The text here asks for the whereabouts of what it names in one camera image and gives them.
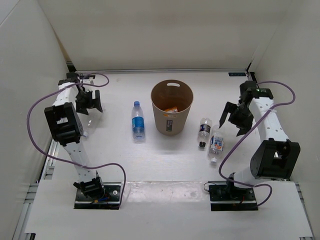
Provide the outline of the clear unlabelled plastic bottle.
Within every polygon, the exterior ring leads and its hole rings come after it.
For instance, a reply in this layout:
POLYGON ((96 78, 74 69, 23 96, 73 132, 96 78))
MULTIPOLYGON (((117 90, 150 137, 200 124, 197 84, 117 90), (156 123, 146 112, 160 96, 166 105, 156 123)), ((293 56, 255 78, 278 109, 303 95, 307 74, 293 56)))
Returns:
POLYGON ((88 139, 97 129, 101 118, 99 111, 90 111, 88 115, 84 115, 82 118, 83 136, 88 139))

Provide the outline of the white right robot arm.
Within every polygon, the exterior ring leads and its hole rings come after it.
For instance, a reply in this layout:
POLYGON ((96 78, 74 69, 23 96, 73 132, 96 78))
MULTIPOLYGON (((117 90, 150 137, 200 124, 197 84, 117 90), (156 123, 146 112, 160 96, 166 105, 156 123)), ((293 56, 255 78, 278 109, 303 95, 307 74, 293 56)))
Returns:
POLYGON ((299 143, 291 141, 278 119, 274 96, 269 88, 262 88, 254 81, 245 81, 239 86, 238 103, 227 102, 219 120, 235 125, 240 140, 224 157, 225 163, 236 148, 251 134, 258 130, 260 145, 250 159, 249 166, 242 171, 225 177, 227 183, 224 193, 230 200, 238 199, 243 188, 264 185, 268 181, 289 180, 298 156, 299 143))

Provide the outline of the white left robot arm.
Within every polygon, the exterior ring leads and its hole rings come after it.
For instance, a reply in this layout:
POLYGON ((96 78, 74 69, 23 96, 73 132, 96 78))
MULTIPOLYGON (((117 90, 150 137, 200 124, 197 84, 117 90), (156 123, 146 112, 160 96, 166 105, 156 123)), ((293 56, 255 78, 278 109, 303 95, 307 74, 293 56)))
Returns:
POLYGON ((66 79, 58 82, 58 94, 54 104, 44 109, 45 118, 52 138, 68 153, 78 173, 78 181, 73 185, 85 197, 94 201, 105 195, 105 187, 97 171, 86 169, 90 160, 81 138, 85 132, 78 114, 88 115, 88 110, 103 112, 99 90, 88 90, 80 83, 80 76, 75 72, 66 74, 66 79))

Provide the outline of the orange packet inside bin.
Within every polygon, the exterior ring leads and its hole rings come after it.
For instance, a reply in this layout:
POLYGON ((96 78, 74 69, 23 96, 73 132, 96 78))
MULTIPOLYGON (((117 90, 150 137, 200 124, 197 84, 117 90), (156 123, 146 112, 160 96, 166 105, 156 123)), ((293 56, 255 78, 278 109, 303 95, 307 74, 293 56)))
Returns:
POLYGON ((178 108, 176 106, 170 107, 164 110, 166 113, 178 113, 178 108))

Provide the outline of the beige round waste bin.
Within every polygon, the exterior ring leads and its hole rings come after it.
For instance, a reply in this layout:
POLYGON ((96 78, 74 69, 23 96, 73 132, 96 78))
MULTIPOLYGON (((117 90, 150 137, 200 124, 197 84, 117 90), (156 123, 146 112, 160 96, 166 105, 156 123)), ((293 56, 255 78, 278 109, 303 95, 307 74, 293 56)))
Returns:
POLYGON ((153 87, 150 98, 157 130, 166 136, 182 132, 194 99, 192 89, 179 80, 163 80, 153 87))

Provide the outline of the clear bottle black label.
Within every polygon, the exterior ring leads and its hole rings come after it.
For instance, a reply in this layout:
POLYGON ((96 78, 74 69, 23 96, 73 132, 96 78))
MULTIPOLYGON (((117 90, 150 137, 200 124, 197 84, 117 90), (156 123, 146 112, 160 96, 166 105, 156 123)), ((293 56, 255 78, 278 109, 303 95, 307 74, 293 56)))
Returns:
POLYGON ((202 118, 199 125, 197 135, 198 144, 201 149, 204 149, 210 139, 212 128, 212 120, 209 118, 202 118))

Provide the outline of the clear bottle blue orange label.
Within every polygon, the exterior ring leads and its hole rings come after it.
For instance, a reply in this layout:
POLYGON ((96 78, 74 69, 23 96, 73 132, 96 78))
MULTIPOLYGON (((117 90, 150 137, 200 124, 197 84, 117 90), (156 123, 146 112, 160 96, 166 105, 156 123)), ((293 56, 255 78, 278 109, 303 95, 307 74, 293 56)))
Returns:
POLYGON ((220 128, 219 125, 214 125, 208 147, 208 158, 214 165, 217 164, 222 157, 224 151, 224 139, 223 128, 220 128))

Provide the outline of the clear bottle blue cap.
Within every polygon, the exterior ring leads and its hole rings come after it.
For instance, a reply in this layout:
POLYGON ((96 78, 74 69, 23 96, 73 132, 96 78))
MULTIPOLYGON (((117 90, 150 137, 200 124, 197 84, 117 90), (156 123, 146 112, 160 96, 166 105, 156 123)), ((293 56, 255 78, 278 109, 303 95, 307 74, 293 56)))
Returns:
POLYGON ((131 113, 132 136, 136 143, 145 141, 144 113, 139 101, 133 103, 131 113))

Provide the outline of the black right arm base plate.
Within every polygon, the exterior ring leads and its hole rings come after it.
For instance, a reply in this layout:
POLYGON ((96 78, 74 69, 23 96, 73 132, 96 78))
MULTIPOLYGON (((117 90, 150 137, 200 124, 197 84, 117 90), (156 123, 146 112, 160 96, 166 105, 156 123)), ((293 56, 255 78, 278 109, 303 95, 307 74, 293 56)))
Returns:
POLYGON ((208 181, 203 185, 209 193, 212 212, 257 211, 258 203, 253 188, 235 187, 231 183, 208 181))

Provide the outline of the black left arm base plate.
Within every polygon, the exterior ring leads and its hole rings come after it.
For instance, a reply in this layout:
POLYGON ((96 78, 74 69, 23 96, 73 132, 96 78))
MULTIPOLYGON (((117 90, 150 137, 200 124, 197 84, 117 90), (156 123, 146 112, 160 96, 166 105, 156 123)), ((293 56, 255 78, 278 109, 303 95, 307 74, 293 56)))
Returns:
POLYGON ((104 182, 103 187, 102 193, 93 198, 85 196, 80 189, 77 189, 73 208, 76 210, 118 210, 122 183, 104 182))

